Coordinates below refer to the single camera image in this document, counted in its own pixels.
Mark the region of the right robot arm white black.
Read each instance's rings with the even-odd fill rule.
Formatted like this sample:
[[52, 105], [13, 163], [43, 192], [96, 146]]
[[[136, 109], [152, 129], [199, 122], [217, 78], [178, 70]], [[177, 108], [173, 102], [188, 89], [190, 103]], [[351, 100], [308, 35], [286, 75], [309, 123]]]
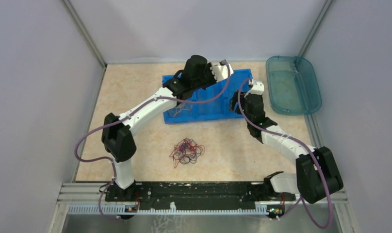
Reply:
[[343, 181], [332, 151], [299, 143], [266, 116], [262, 95], [236, 90], [230, 101], [231, 111], [246, 116], [250, 135], [270, 146], [290, 161], [295, 173], [274, 172], [264, 178], [263, 193], [276, 200], [282, 193], [299, 194], [308, 203], [316, 203], [343, 189]]

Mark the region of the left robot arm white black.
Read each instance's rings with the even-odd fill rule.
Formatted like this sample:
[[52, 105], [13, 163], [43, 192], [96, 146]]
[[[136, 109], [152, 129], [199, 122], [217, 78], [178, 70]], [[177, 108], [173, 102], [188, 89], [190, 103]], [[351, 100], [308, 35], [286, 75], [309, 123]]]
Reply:
[[114, 184], [117, 195], [124, 201], [134, 198], [131, 159], [136, 153], [135, 135], [159, 114], [188, 100], [195, 91], [206, 89], [228, 77], [227, 67], [221, 63], [208, 62], [200, 55], [191, 56], [184, 69], [162, 84], [155, 94], [138, 106], [120, 115], [109, 113], [104, 119], [101, 140], [105, 150], [112, 156], [115, 168]]

